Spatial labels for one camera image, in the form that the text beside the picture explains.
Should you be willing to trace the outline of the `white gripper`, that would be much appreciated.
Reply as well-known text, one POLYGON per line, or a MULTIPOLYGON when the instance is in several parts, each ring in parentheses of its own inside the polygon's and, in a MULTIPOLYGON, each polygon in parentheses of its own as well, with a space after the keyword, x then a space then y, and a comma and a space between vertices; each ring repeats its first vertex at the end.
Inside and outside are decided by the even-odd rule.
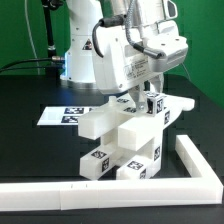
POLYGON ((97 88, 103 94, 129 91, 137 112, 146 111, 142 84, 162 93, 164 72, 151 72, 148 57, 158 59, 161 53, 146 48, 149 39, 160 34, 179 35, 173 20, 150 20, 130 26, 124 22, 99 20, 92 31, 93 69, 97 88))

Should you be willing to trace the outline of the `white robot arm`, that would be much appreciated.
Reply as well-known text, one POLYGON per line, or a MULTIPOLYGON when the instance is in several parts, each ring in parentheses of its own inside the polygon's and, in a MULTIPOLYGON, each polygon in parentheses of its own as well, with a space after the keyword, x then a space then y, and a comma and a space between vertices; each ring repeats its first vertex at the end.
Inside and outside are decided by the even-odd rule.
POLYGON ((127 92, 139 112, 148 110, 144 84, 160 92, 163 73, 181 64, 188 46, 179 35, 172 0, 68 0, 71 45, 61 79, 105 95, 127 92))

